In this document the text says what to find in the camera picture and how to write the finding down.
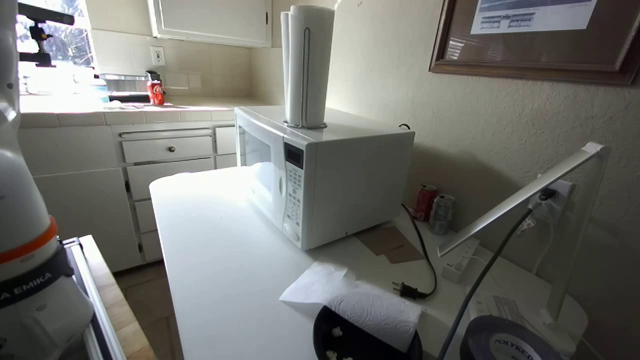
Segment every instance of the orange ring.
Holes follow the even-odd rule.
[[[56,219],[52,216],[49,216],[49,218],[51,219],[51,223],[40,236],[15,249],[0,252],[0,264],[8,263],[9,261],[16,260],[17,258],[30,254],[51,241],[51,239],[58,234],[58,225],[56,224]]]

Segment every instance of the tiled floor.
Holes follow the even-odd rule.
[[[158,360],[182,360],[164,263],[125,270],[113,275]]]

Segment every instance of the microwave display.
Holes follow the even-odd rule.
[[[303,168],[305,159],[305,152],[289,143],[284,143],[285,159],[296,165],[299,168]]]

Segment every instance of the white microwave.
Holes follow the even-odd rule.
[[[283,106],[236,108],[238,166],[249,197],[311,249],[394,218],[415,133],[327,109],[323,129],[287,127]]]

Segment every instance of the black bowl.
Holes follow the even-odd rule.
[[[333,336],[332,329],[340,327],[342,336]],[[337,359],[351,357],[354,360],[421,360],[422,343],[415,332],[409,350],[401,352],[377,337],[340,316],[330,308],[323,306],[314,322],[314,348],[318,360],[327,360],[327,350],[338,354]]]

